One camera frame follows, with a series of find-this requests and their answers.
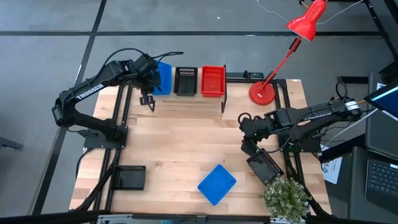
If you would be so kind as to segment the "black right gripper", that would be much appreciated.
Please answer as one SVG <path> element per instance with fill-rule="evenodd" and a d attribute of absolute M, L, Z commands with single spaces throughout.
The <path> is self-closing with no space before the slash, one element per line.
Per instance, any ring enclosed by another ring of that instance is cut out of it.
<path fill-rule="evenodd" d="M 267 139 L 273 134 L 272 125 L 271 120 L 261 119 L 258 116 L 254 119 L 243 118 L 241 120 L 241 131 L 244 133 L 244 137 L 249 139 L 242 140 L 241 150 L 249 156 L 255 155 L 257 145 L 252 140 L 260 141 L 263 138 Z"/>

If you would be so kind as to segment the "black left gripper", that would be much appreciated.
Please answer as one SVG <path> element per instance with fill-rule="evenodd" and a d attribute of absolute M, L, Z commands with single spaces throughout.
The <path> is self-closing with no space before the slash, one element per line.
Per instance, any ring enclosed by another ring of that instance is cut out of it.
<path fill-rule="evenodd" d="M 154 60 L 148 54 L 141 55 L 134 62 L 134 70 L 137 75 L 134 80 L 134 86 L 145 91 L 153 91 L 154 87 L 160 89 L 161 77 L 160 73 L 155 70 L 153 76 L 151 71 L 154 68 Z"/>

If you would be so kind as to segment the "blue plastic slotted basket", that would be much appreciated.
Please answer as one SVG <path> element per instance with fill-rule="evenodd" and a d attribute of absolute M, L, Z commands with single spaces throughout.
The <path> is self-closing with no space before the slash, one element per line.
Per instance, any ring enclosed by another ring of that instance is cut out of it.
<path fill-rule="evenodd" d="M 159 62 L 157 71 L 160 74 L 160 90 L 155 88 L 153 95 L 169 95 L 172 88 L 172 66 Z"/>
<path fill-rule="evenodd" d="M 197 189 L 213 206 L 216 206 L 236 182 L 237 180 L 221 164 L 218 164 L 198 184 Z"/>

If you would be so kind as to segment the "black plastic slotted basket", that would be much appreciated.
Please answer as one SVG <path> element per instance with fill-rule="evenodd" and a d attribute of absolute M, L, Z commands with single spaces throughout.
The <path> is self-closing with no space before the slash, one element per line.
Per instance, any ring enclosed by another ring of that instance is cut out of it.
<path fill-rule="evenodd" d="M 113 190 L 144 190 L 146 166 L 115 166 L 111 177 Z"/>
<path fill-rule="evenodd" d="M 281 177 L 284 171 L 275 160 L 264 151 L 257 151 L 255 155 L 246 160 L 255 175 L 265 185 L 271 184 L 276 178 Z"/>
<path fill-rule="evenodd" d="M 198 69 L 196 67 L 176 67 L 174 93 L 177 96 L 195 96 L 197 93 Z"/>

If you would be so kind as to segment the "red plastic slotted basket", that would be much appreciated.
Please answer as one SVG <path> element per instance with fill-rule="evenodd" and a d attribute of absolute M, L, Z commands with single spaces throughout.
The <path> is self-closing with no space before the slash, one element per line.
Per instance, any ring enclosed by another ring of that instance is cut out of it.
<path fill-rule="evenodd" d="M 201 70 L 201 94 L 204 97 L 221 98 L 225 93 L 225 68 L 204 65 Z"/>

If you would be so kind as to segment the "red desk lamp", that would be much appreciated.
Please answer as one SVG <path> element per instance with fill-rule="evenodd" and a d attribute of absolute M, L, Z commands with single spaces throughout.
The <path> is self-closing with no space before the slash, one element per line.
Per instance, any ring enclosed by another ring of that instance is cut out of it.
<path fill-rule="evenodd" d="M 298 16 L 287 23 L 286 28 L 296 34 L 297 37 L 292 42 L 289 47 L 289 51 L 286 53 L 282 61 L 273 71 L 270 72 L 270 74 L 268 74 L 266 79 L 262 82 L 256 82 L 250 87 L 249 97 L 252 102 L 257 105 L 269 105 L 274 101 L 275 88 L 271 84 L 271 81 L 288 58 L 297 50 L 302 39 L 309 42 L 314 40 L 317 29 L 316 23 L 325 10 L 325 0 L 314 0 L 302 16 Z"/>

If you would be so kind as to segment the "green potted plant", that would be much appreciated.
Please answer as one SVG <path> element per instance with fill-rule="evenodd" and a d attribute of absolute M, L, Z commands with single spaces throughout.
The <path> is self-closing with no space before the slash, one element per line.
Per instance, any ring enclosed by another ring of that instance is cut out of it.
<path fill-rule="evenodd" d="M 290 224 L 303 224 L 309 211 L 312 196 L 305 193 L 304 186 L 293 178 L 277 176 L 271 183 L 265 182 L 259 197 L 273 218 Z"/>

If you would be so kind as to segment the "white paper sheet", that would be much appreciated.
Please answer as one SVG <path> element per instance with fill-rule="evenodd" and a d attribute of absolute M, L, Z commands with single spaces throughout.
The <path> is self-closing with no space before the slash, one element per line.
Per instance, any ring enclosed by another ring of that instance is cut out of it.
<path fill-rule="evenodd" d="M 343 158 L 339 157 L 332 161 L 322 163 L 323 178 L 325 181 L 331 184 L 338 183 L 342 160 Z"/>

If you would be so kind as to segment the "black floor bar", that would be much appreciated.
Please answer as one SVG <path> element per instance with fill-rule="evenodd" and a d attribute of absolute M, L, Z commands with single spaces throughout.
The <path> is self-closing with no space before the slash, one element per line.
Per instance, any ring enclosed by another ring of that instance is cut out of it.
<path fill-rule="evenodd" d="M 337 80 L 345 84 L 368 84 L 368 77 L 340 76 L 337 77 Z"/>

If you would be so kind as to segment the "dark grey side desk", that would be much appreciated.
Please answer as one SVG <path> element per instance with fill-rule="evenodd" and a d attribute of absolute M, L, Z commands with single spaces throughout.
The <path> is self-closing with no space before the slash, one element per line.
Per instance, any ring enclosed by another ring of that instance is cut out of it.
<path fill-rule="evenodd" d="M 380 111 L 370 114 L 364 134 L 337 144 L 325 151 L 322 157 L 336 159 L 351 155 L 348 185 L 340 187 L 338 195 L 348 197 L 348 219 L 378 223 L 398 224 L 398 215 L 368 201 L 365 197 L 368 159 L 398 165 L 398 121 Z"/>

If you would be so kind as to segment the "black laptop keyboard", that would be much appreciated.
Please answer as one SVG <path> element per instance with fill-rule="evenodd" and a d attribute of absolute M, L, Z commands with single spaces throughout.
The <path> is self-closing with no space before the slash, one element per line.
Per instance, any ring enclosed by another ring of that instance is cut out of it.
<path fill-rule="evenodd" d="M 375 205 L 398 215 L 398 165 L 368 159 L 365 197 Z"/>

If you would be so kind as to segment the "monitor with blue screen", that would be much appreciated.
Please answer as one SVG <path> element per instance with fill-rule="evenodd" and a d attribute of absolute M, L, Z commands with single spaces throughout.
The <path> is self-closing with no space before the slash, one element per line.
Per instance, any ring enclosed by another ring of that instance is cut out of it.
<path fill-rule="evenodd" d="M 398 80 L 389 84 L 377 83 L 376 91 L 368 94 L 365 101 L 398 121 Z"/>

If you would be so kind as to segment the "black device on frame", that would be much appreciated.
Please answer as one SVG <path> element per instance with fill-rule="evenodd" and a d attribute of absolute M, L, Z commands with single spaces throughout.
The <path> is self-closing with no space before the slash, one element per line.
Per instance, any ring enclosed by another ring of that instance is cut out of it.
<path fill-rule="evenodd" d="M 243 77 L 250 80 L 250 79 L 264 79 L 264 74 L 261 72 L 249 72 L 247 70 L 244 71 Z"/>

